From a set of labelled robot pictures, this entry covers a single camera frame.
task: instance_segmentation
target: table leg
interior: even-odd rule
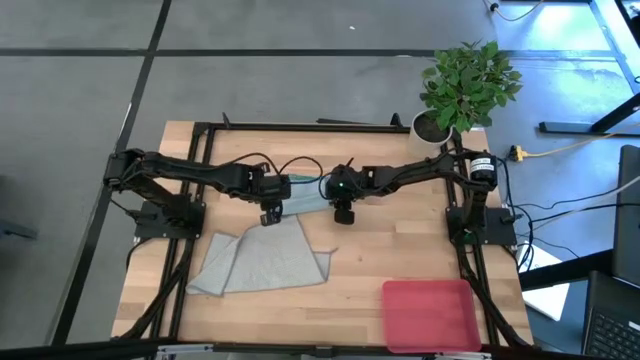
[[[38,233],[22,225],[0,220],[0,237],[2,235],[16,235],[27,239],[35,239]]]
[[[610,275],[612,261],[613,250],[601,251],[560,264],[520,273],[520,285],[522,286],[522,291],[550,287],[584,279],[593,270]]]
[[[640,93],[593,124],[544,121],[539,124],[539,127],[541,132],[550,134],[606,135],[607,130],[638,110],[640,110]],[[625,132],[619,133],[617,136],[640,137],[640,133]]]

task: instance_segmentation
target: yellow cable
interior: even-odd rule
[[[619,132],[615,132],[615,133],[607,134],[607,135],[605,135],[605,136],[597,137],[597,138],[594,138],[594,139],[589,139],[589,140],[581,141],[581,142],[579,142],[579,143],[575,143],[575,144],[573,144],[573,145],[569,145],[569,146],[561,147],[561,148],[559,148],[559,149],[550,150],[550,151],[543,152],[543,153],[539,153],[539,154],[531,154],[531,153],[528,153],[528,152],[526,152],[526,151],[522,150],[522,157],[524,158],[524,157],[541,157],[541,156],[547,156],[547,155],[554,154],[554,153],[557,153],[557,152],[560,152],[560,151],[569,150],[569,149],[572,149],[572,148],[574,148],[574,147],[578,147],[578,146],[581,146],[581,145],[585,145],[585,144],[588,144],[588,143],[593,142],[593,141],[596,141],[596,140],[602,140],[602,139],[610,138],[610,137],[612,137],[612,136],[615,136],[615,135],[620,134],[621,132],[625,132],[625,131],[627,131],[627,130],[629,130],[629,129],[631,129],[631,128],[634,128],[634,127],[636,127],[636,126],[640,126],[640,122],[635,123],[635,124],[630,125],[630,126],[627,126],[627,127],[623,128],[622,130],[620,130]]]

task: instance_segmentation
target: potted plant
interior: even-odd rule
[[[409,152],[430,156],[446,143],[454,128],[462,133],[475,124],[491,126],[489,112],[504,107],[522,88],[522,75],[509,65],[507,55],[491,41],[476,49],[479,41],[464,47],[436,51],[437,64],[422,72],[425,92],[420,100],[427,110],[411,123]]]

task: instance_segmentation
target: gray cloth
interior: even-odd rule
[[[321,188],[324,190],[330,176],[323,178]],[[291,179],[291,197],[282,201],[282,215],[302,214],[328,209],[329,200],[323,199],[318,191],[318,181],[308,184],[296,184],[300,181],[308,181],[312,177],[289,175]]]
[[[331,253],[313,253],[296,216],[256,226],[240,238],[215,234],[188,294],[222,295],[309,286],[327,281]]]

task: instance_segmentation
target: keyboard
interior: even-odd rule
[[[640,331],[592,309],[585,355],[609,359],[640,360]]]

